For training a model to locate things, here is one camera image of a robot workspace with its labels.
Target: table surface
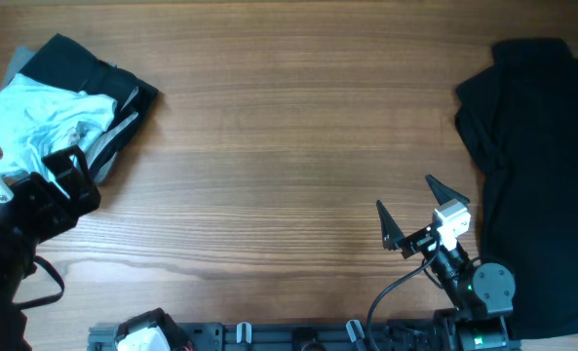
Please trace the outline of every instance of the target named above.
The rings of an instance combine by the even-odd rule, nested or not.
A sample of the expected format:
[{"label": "table surface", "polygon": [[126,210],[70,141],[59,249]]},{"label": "table surface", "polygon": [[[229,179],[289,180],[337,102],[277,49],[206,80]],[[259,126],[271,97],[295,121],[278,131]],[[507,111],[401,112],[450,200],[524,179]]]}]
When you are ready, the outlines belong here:
[{"label": "table surface", "polygon": [[[364,319],[420,263],[382,249],[377,199],[416,230],[433,174],[481,217],[454,87],[500,39],[559,36],[578,56],[578,2],[105,2],[0,6],[0,82],[16,46],[59,32],[163,92],[100,209],[38,250],[67,289],[27,311],[36,350],[82,350],[89,327],[159,306],[180,322]],[[480,226],[461,239],[471,256]],[[39,272],[18,300],[56,290]],[[421,275],[376,319],[449,306]],[[523,346],[578,350],[578,335]]]}]

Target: gray cloth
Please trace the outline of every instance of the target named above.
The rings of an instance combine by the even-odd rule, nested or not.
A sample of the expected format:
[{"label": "gray cloth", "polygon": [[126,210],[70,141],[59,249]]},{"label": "gray cloth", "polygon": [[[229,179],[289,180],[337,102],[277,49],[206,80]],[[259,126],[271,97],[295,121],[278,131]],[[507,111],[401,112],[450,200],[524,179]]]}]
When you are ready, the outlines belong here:
[{"label": "gray cloth", "polygon": [[7,65],[7,72],[5,73],[5,78],[3,78],[3,85],[0,87],[0,90],[7,87],[16,74],[26,65],[27,62],[33,59],[34,56],[34,51],[25,47],[17,47],[12,59]]},{"label": "gray cloth", "polygon": [[[127,117],[124,121],[122,121],[119,125],[117,125],[115,128],[113,128],[112,130],[110,130],[110,131],[104,133],[102,136],[100,136],[100,138],[98,140],[96,140],[94,145],[92,145],[92,148],[90,148],[85,153],[85,155],[87,157],[87,164],[91,165],[91,163],[94,162],[94,160],[96,159],[96,157],[100,153],[100,151],[102,151],[102,149],[104,149],[104,147],[109,143],[109,141],[111,141],[114,137],[116,137],[118,134],[120,134],[120,132],[122,132],[126,127],[128,127],[129,124],[131,124],[132,121],[134,121],[138,117],[139,117],[139,114],[134,112],[129,117]],[[104,179],[108,175],[109,171],[111,170],[111,167],[113,167],[113,162],[115,161],[116,156],[117,156],[117,152],[115,154],[113,154],[113,157],[111,157],[111,159],[109,161],[107,161],[104,165],[102,165],[102,167],[100,167],[100,170],[98,171],[97,175],[94,177],[94,181],[96,183],[101,183],[104,181]]]}]

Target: pile of clothes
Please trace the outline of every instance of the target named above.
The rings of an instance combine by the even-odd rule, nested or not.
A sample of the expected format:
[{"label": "pile of clothes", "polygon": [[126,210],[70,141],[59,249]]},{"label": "pile of clothes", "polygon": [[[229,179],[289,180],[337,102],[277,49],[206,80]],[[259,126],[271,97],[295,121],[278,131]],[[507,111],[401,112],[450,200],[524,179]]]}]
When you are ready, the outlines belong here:
[{"label": "pile of clothes", "polygon": [[60,34],[37,53],[17,48],[0,91],[0,175],[54,181],[41,158],[78,145],[102,182],[158,93]]}]

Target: wire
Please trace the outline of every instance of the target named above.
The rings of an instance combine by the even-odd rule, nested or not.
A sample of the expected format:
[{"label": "wire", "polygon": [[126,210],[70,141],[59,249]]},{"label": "wire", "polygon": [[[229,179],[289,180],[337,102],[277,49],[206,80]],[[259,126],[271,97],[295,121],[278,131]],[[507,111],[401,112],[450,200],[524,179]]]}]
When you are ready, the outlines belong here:
[{"label": "wire", "polygon": [[475,264],[475,262],[477,262],[480,259],[482,259],[482,257],[477,256],[477,257],[471,259],[470,261],[468,261],[468,263],[466,263],[466,266],[464,267],[464,270],[468,270],[469,268],[471,268],[473,266],[473,264]]},{"label": "wire", "polygon": [[[427,258],[423,258],[423,261],[421,262],[421,265],[425,264],[425,260]],[[429,273],[429,269],[425,268],[424,270],[425,275],[427,276],[427,278],[429,278],[429,280],[432,281],[432,283],[434,283],[434,285],[436,286],[436,288],[438,289],[444,289],[443,285],[438,283],[438,281],[436,279],[434,279],[434,277],[432,277],[432,275]]]},{"label": "wire", "polygon": [[58,274],[57,270],[53,267],[53,265],[49,261],[38,255],[35,255],[34,261],[35,263],[42,266],[42,268],[44,268],[46,273],[48,273],[51,276],[51,278],[53,278],[53,280],[61,288],[61,291],[52,295],[35,298],[30,301],[16,303],[16,308],[20,310],[57,302],[63,297],[63,292],[65,292],[65,283],[63,281],[63,278],[61,278],[61,276]]},{"label": "wire", "polygon": [[[436,237],[436,253],[437,253],[438,250],[441,248],[441,237],[438,234],[436,234],[436,235],[437,235],[437,237]],[[380,351],[379,347],[377,347],[377,343],[375,342],[375,339],[373,338],[373,332],[371,330],[372,323],[373,323],[373,312],[375,312],[375,307],[377,307],[377,305],[379,304],[379,301],[381,301],[382,298],[384,298],[394,288],[405,283],[406,281],[410,280],[415,275],[424,271],[425,268],[429,267],[432,264],[432,262],[434,262],[434,259],[436,259],[435,254],[425,264],[422,264],[420,267],[418,267],[418,268],[414,269],[413,271],[407,273],[406,275],[402,276],[402,278],[397,280],[395,283],[389,285],[388,288],[384,289],[384,291],[381,292],[375,298],[375,301],[370,305],[370,308],[368,309],[368,315],[366,316],[366,335],[368,336],[368,341],[370,342],[370,344],[372,346],[371,349],[373,351]]]}]

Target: black cable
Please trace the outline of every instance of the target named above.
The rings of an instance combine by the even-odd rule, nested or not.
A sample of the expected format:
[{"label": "black cable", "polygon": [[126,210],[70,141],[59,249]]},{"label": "black cable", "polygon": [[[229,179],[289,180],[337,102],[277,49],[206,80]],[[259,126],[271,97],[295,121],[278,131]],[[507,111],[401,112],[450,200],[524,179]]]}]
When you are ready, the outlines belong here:
[{"label": "black cable", "polygon": [[[441,237],[440,235],[436,234],[436,252],[441,249]],[[375,307],[379,304],[379,301],[382,300],[389,292],[391,292],[394,288],[398,287],[399,285],[405,283],[406,281],[410,280],[415,275],[419,274],[421,271],[425,270],[425,268],[429,267],[432,262],[436,259],[436,255],[434,254],[425,264],[422,264],[420,267],[414,269],[413,271],[407,273],[406,275],[402,276],[399,280],[395,283],[388,286],[388,288],[384,289],[376,298],[375,301],[370,305],[368,309],[368,315],[366,316],[366,336],[368,336],[368,341],[371,344],[371,349],[373,351],[380,351],[379,347],[377,347],[377,343],[373,338],[373,332],[371,330],[372,323],[373,323],[373,312],[375,312]]]},{"label": "black cable", "polygon": [[468,270],[469,268],[471,268],[473,266],[473,264],[475,264],[475,262],[477,262],[480,259],[482,259],[482,257],[477,256],[477,257],[471,259],[470,261],[468,261],[468,263],[466,263],[466,266],[464,266],[464,270]]},{"label": "black cable", "polygon": [[53,280],[57,282],[58,286],[61,288],[61,291],[52,295],[35,298],[30,301],[16,303],[16,307],[20,310],[57,302],[61,299],[61,297],[63,296],[63,292],[65,291],[65,283],[63,282],[63,278],[61,278],[57,270],[53,267],[53,265],[49,261],[38,255],[35,256],[34,261],[35,263],[42,266],[42,268],[44,268],[44,270],[51,276],[51,278],[53,278]]},{"label": "black cable", "polygon": [[[425,264],[425,260],[426,260],[426,259],[427,259],[427,258],[423,258],[423,261],[421,262],[421,265]],[[434,285],[436,286],[436,288],[438,288],[438,289],[444,289],[443,285],[440,284],[440,283],[438,283],[438,281],[437,281],[434,277],[432,277],[432,275],[429,273],[429,269],[426,268],[423,272],[425,272],[425,275],[427,276],[427,278],[429,278],[429,280],[431,280],[432,283],[434,283]]]}]

